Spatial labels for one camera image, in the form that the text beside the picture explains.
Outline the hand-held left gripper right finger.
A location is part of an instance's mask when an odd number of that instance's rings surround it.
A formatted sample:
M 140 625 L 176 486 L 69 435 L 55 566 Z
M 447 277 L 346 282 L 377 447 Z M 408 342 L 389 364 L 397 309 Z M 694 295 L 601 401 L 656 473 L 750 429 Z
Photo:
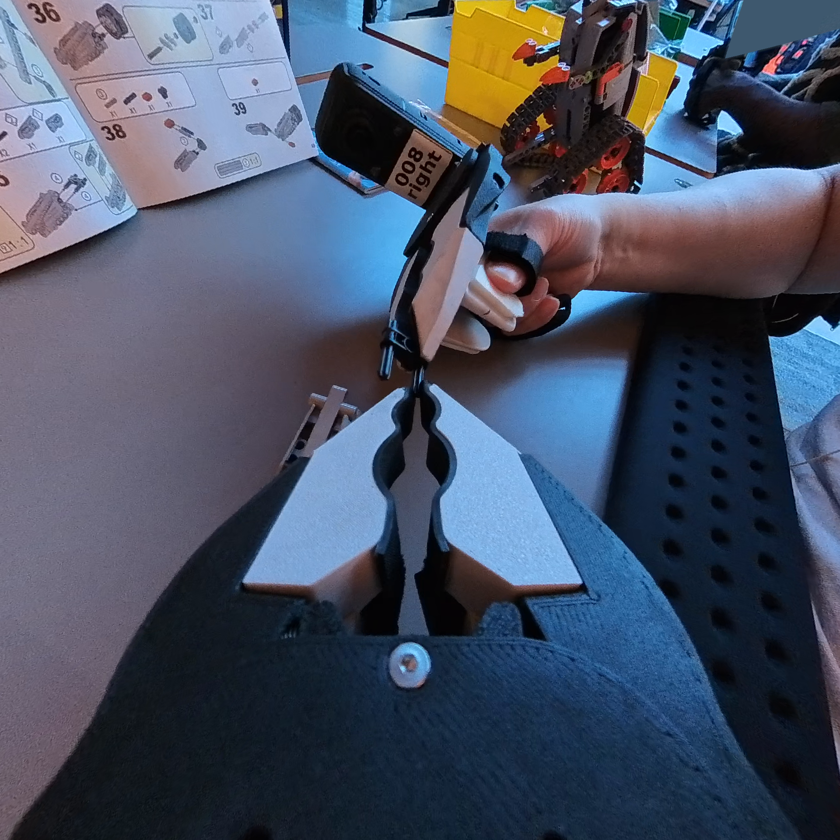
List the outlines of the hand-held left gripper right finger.
M 418 393 L 439 484 L 416 588 L 432 635 L 467 634 L 487 608 L 583 581 L 518 450 L 436 385 Z

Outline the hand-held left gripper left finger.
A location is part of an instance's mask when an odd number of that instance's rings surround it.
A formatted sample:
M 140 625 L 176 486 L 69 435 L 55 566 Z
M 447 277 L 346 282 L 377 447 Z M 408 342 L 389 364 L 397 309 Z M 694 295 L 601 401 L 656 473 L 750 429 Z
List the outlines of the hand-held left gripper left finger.
M 254 592 L 330 602 L 363 634 L 395 635 L 405 567 L 391 488 L 411 431 L 398 388 L 307 459 L 243 579 Z

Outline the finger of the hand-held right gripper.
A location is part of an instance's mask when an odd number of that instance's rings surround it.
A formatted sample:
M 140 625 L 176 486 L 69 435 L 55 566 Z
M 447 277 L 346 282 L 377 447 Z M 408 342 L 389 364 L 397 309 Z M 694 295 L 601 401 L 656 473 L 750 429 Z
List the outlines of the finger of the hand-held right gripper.
M 392 298 L 388 322 L 416 335 L 425 364 L 441 346 L 477 354 L 487 349 L 487 328 L 468 313 L 462 300 L 484 252 L 484 244 L 463 223 L 466 198 L 458 198 L 431 234 L 407 260 Z

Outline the black toy axle rod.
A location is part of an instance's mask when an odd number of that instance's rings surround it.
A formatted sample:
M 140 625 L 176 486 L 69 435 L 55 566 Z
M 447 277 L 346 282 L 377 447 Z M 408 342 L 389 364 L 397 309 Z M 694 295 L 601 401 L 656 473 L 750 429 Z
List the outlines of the black toy axle rod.
M 382 381 L 391 378 L 394 364 L 406 372 L 414 372 L 424 366 L 417 346 L 416 335 L 403 331 L 396 321 L 389 322 L 381 342 L 381 362 L 378 376 Z

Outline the person's right forearm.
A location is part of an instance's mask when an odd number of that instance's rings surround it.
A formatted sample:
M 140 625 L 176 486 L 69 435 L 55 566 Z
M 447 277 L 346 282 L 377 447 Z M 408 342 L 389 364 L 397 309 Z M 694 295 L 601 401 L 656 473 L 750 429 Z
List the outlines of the person's right forearm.
M 746 171 L 596 204 L 591 289 L 740 299 L 838 292 L 838 165 Z

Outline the person's right hand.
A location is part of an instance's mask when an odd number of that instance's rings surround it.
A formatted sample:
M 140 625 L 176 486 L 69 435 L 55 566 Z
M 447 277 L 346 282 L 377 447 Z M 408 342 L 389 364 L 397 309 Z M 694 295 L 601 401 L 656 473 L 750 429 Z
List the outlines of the person's right hand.
M 522 298 L 523 316 L 505 337 L 530 333 L 548 323 L 563 295 L 590 287 L 600 269 L 606 209 L 611 195 L 566 195 L 496 214 L 490 231 L 526 235 L 542 250 L 534 289 Z

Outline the grey toy brick beam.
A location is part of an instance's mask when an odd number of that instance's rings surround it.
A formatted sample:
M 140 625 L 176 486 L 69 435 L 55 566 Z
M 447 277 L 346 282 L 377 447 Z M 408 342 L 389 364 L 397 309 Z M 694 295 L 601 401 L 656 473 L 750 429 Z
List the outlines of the grey toy brick beam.
M 301 459 L 311 457 L 314 451 L 346 428 L 361 415 L 361 410 L 344 401 L 347 389 L 332 385 L 327 395 L 312 393 L 308 410 L 278 468 L 278 473 L 290 468 Z

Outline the yellow plastic storage bin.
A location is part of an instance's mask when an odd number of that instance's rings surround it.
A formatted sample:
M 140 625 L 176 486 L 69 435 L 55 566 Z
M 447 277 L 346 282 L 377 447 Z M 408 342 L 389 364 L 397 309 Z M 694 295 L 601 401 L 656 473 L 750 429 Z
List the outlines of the yellow plastic storage bin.
M 448 59 L 445 101 L 457 110 L 496 126 L 531 95 L 558 57 L 535 66 L 512 58 L 528 39 L 539 46 L 560 40 L 564 18 L 581 2 L 569 2 L 562 14 L 540 2 L 456 2 Z M 652 128 L 672 87 L 678 65 L 647 51 L 627 120 L 643 131 Z

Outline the black perforated plastic panel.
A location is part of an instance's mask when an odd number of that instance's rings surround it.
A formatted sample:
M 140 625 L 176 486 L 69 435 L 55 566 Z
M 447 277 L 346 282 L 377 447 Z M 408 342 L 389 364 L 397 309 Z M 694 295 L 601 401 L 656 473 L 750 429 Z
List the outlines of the black perforated plastic panel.
M 605 521 L 675 608 L 800 835 L 838 838 L 806 552 L 758 302 L 648 303 Z

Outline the open building instruction booklet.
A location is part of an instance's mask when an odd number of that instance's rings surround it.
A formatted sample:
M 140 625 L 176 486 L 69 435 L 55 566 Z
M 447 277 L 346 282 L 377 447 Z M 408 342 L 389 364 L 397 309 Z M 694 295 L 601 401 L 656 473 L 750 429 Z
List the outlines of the open building instruction booklet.
M 1 2 L 1 271 L 317 155 L 267 1 Z

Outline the tracked toy brick robot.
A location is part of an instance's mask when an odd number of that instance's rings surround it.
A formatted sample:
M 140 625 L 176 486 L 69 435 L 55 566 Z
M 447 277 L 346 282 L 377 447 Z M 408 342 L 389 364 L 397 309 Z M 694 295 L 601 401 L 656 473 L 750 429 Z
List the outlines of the tracked toy brick robot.
M 560 40 L 526 40 L 512 55 L 527 67 L 557 66 L 500 131 L 503 164 L 545 170 L 531 189 L 544 197 L 583 193 L 588 172 L 598 193 L 638 193 L 645 137 L 627 120 L 648 57 L 647 2 L 581 2 L 564 18 Z

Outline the person's clothing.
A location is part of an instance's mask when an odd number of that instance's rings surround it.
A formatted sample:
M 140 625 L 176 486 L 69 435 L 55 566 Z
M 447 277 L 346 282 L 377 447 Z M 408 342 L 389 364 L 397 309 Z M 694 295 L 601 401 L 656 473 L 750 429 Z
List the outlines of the person's clothing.
M 839 656 L 839 397 L 786 439 L 794 500 L 808 554 L 818 637 L 828 663 Z

